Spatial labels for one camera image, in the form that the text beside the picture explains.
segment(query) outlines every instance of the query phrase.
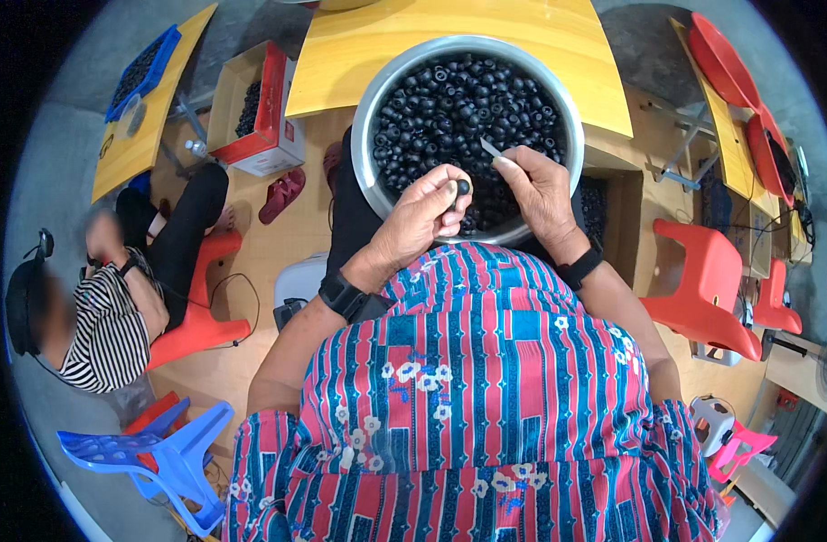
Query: blade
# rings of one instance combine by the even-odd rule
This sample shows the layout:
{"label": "blade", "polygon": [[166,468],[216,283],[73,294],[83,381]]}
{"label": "blade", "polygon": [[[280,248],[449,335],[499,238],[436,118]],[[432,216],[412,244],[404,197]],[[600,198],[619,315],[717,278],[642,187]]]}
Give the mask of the blade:
{"label": "blade", "polygon": [[501,151],[497,150],[494,145],[492,145],[482,137],[479,138],[479,144],[483,146],[486,153],[491,154],[495,158],[501,155]]}

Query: yellow table top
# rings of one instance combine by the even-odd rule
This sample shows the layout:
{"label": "yellow table top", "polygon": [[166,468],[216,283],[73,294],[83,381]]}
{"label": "yellow table top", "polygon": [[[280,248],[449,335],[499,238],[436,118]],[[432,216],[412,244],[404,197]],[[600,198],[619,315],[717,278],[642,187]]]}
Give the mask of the yellow table top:
{"label": "yellow table top", "polygon": [[720,148],[721,178],[724,184],[745,198],[750,198],[763,212],[775,219],[780,215],[780,206],[777,197],[763,187],[757,177],[757,169],[753,165],[753,157],[744,137],[744,122],[734,119],[729,105],[720,97],[720,94],[708,82],[705,74],[697,66],[690,49],[687,47],[687,29],[673,18],[669,22],[675,28],[681,45],[684,46],[687,58],[696,72],[696,78],[706,97],[708,110],[711,114],[714,131]]}
{"label": "yellow table top", "polygon": [[126,180],[154,167],[158,159],[160,134],[164,131],[178,79],[182,76],[184,65],[191,58],[196,41],[202,36],[202,30],[216,8],[217,4],[212,4],[178,27],[182,37],[169,57],[164,76],[157,87],[143,96],[147,110],[139,131],[128,139],[116,139],[114,133],[117,122],[106,125],[97,170],[94,172],[92,203]]}
{"label": "yellow table top", "polygon": [[286,114],[355,106],[391,59],[454,34],[495,37],[526,50],[567,87],[582,122],[633,137],[612,49],[589,0],[380,0],[349,11],[318,11]]}

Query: metal bowl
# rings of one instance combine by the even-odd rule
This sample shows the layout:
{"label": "metal bowl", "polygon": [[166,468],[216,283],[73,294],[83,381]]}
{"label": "metal bowl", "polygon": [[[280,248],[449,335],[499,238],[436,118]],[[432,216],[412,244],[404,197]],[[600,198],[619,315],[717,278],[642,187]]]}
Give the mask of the metal bowl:
{"label": "metal bowl", "polygon": [[[395,205],[394,196],[377,182],[378,168],[374,164],[374,135],[377,133],[378,112],[392,86],[407,76],[418,64],[435,57],[453,53],[473,53],[494,56],[520,68],[540,84],[561,112],[564,132],[567,135],[567,160],[564,166],[570,171],[570,194],[575,192],[581,175],[582,159],[585,152],[585,136],[581,129],[579,111],[570,93],[561,81],[546,68],[545,64],[515,45],[485,36],[447,36],[419,43],[392,59],[374,79],[368,83],[359,106],[356,107],[350,150],[353,155],[354,172],[365,199],[374,212],[383,220],[389,216]],[[477,232],[471,236],[439,238],[441,243],[479,241],[481,243],[514,246],[530,236],[522,217],[506,222],[489,232]]]}

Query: hand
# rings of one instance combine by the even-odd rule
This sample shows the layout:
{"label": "hand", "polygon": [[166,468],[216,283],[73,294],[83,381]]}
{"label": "hand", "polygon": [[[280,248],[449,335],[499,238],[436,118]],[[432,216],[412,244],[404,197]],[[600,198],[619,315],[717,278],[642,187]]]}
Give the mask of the hand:
{"label": "hand", "polygon": [[100,211],[94,217],[85,233],[85,245],[91,257],[104,263],[112,261],[121,267],[129,257],[121,239],[117,217],[111,211]]}
{"label": "hand", "polygon": [[[401,194],[371,243],[357,253],[360,257],[357,261],[366,259],[368,266],[374,268],[374,276],[386,275],[383,277],[386,282],[389,276],[427,251],[435,238],[457,235],[464,211],[473,200],[472,192],[456,200],[456,181],[460,179],[471,183],[467,173],[449,164],[437,166],[417,179]],[[456,210],[448,211],[453,201]],[[355,284],[351,276],[345,275],[345,278]]]}
{"label": "hand", "polygon": [[560,265],[562,262],[558,260],[565,259],[564,253],[568,252],[571,242],[575,258],[568,255],[567,259],[575,262],[581,256],[575,253],[585,236],[573,217],[567,169],[524,145],[505,150],[503,156],[494,158],[491,163],[516,195],[522,218],[531,232],[556,263]]}

